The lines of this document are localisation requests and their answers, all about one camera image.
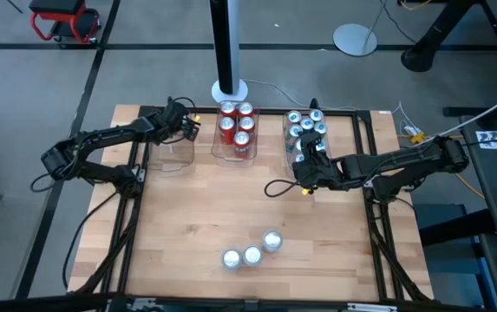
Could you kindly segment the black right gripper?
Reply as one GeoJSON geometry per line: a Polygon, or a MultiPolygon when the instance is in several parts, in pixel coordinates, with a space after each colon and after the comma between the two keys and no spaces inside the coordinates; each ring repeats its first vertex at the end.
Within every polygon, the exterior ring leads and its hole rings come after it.
{"type": "Polygon", "coordinates": [[[305,133],[303,135],[303,161],[293,164],[295,180],[304,189],[315,190],[317,188],[328,188],[332,191],[343,189],[342,177],[338,168],[325,154],[312,154],[320,151],[318,148],[322,143],[319,132],[305,133]]]}

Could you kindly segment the Spindrift grapefruit can orange label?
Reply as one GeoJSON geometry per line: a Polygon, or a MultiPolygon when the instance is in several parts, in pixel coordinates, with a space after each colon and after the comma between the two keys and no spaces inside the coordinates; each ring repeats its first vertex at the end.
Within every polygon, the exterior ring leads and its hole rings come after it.
{"type": "Polygon", "coordinates": [[[249,245],[243,251],[243,263],[249,267],[258,267],[263,260],[263,251],[257,245],[249,245]]]}

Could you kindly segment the silver metal bracket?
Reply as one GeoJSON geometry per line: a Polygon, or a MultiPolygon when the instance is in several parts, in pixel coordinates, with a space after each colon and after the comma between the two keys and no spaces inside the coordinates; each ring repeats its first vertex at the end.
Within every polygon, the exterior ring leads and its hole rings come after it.
{"type": "Polygon", "coordinates": [[[398,307],[380,304],[349,302],[347,304],[346,310],[352,312],[398,312],[398,307]]]}

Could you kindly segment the Spindrift can pink label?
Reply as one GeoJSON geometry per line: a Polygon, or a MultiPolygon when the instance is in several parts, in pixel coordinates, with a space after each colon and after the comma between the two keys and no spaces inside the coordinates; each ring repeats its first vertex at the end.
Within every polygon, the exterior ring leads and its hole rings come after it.
{"type": "Polygon", "coordinates": [[[283,237],[278,231],[267,231],[262,237],[262,245],[267,252],[275,252],[282,247],[283,237]]]}

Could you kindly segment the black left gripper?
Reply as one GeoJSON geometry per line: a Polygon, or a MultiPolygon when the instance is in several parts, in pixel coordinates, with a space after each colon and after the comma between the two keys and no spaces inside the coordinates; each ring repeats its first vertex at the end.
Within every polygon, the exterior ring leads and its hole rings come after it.
{"type": "Polygon", "coordinates": [[[182,127],[185,129],[185,138],[189,141],[195,141],[199,133],[199,127],[194,126],[193,121],[185,117],[188,114],[188,109],[183,104],[177,101],[168,102],[156,119],[159,126],[158,140],[169,139],[182,127]]]}

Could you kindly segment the Spindrift lemon can blue label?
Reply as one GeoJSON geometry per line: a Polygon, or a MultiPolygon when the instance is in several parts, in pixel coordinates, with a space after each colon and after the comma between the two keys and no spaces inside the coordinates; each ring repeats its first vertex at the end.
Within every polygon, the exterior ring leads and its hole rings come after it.
{"type": "Polygon", "coordinates": [[[221,257],[222,265],[227,270],[237,270],[242,261],[241,253],[236,249],[225,250],[221,257]]]}

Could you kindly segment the grey round base pole stand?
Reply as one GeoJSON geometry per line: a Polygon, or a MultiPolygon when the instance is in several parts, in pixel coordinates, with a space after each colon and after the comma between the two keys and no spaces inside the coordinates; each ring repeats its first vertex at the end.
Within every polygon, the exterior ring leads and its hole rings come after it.
{"type": "Polygon", "coordinates": [[[374,30],[379,18],[385,11],[387,3],[387,0],[379,1],[380,7],[373,23],[369,27],[357,23],[346,23],[336,28],[332,40],[341,52],[350,56],[362,57],[376,51],[378,40],[374,30]]]}

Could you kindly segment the black floor stand frame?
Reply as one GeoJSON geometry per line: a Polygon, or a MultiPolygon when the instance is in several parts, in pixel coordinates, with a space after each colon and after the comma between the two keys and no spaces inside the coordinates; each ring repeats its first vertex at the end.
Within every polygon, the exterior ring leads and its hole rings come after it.
{"type": "Polygon", "coordinates": [[[429,71],[436,52],[450,32],[476,4],[479,4],[497,38],[497,19],[487,0],[441,0],[446,5],[425,35],[401,55],[402,65],[414,72],[429,71]]]}

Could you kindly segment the clear plastic bin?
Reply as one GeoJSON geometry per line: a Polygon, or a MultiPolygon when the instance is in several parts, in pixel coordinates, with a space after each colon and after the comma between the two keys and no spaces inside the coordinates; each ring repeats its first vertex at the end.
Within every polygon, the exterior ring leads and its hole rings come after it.
{"type": "MultiPolygon", "coordinates": [[[[302,114],[302,119],[303,118],[309,118],[309,112],[311,111],[299,111],[302,114]]],[[[299,135],[299,139],[296,141],[296,144],[293,146],[287,146],[285,143],[285,136],[286,132],[289,128],[290,125],[286,124],[286,114],[283,116],[283,135],[284,135],[284,151],[285,151],[285,163],[287,166],[287,171],[288,174],[290,175],[291,178],[294,177],[293,169],[292,169],[292,164],[295,163],[295,157],[302,153],[302,146],[301,146],[301,137],[304,135],[304,131],[299,135]]],[[[330,144],[327,139],[327,134],[322,137],[322,140],[326,142],[327,144],[327,155],[330,155],[330,144]]]]}
{"type": "MultiPolygon", "coordinates": [[[[248,102],[248,101],[233,101],[233,102],[236,104],[236,108],[237,108],[239,103],[248,102]]],[[[219,104],[218,104],[217,120],[215,123],[215,134],[214,134],[213,146],[212,146],[211,152],[212,152],[212,155],[217,159],[218,164],[220,166],[234,166],[234,167],[252,166],[254,159],[258,155],[258,118],[259,118],[259,108],[256,107],[255,105],[253,105],[253,108],[254,108],[254,115],[252,118],[254,119],[255,124],[256,124],[255,135],[254,135],[253,140],[251,140],[251,143],[250,143],[250,152],[249,152],[248,157],[246,159],[240,159],[234,153],[233,144],[226,145],[220,141],[219,122],[223,116],[220,114],[219,104]]],[[[235,118],[236,133],[239,132],[239,120],[240,120],[240,118],[238,117],[238,113],[237,113],[236,118],[235,118]]]]}
{"type": "Polygon", "coordinates": [[[173,134],[159,145],[149,144],[147,169],[165,176],[180,175],[194,161],[193,142],[185,138],[185,129],[173,134]]]}

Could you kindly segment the red black rolling stool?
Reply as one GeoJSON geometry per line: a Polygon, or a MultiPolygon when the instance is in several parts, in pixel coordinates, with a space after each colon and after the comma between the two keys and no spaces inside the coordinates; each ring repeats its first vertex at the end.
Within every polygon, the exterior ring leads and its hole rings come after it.
{"type": "Polygon", "coordinates": [[[62,43],[64,38],[70,38],[78,43],[97,44],[101,16],[87,6],[86,0],[31,0],[29,9],[30,25],[42,40],[62,43]],[[38,28],[38,17],[53,23],[47,34],[38,28]]]}

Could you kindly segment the black aluminium table frame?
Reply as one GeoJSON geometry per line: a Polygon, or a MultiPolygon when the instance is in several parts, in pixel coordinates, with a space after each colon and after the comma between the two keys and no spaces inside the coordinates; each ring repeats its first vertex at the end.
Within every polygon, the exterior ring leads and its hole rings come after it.
{"type": "Polygon", "coordinates": [[[262,110],[252,166],[220,166],[212,155],[216,112],[200,117],[194,161],[180,175],[147,169],[140,205],[121,204],[110,185],[93,192],[69,288],[79,289],[107,255],[120,224],[137,212],[130,252],[107,278],[108,290],[148,297],[246,300],[378,300],[376,273],[361,190],[287,190],[283,112],[262,110]],[[278,231],[282,247],[267,252],[262,237],[278,231]],[[258,267],[227,270],[225,250],[263,251],[258,267]]]}

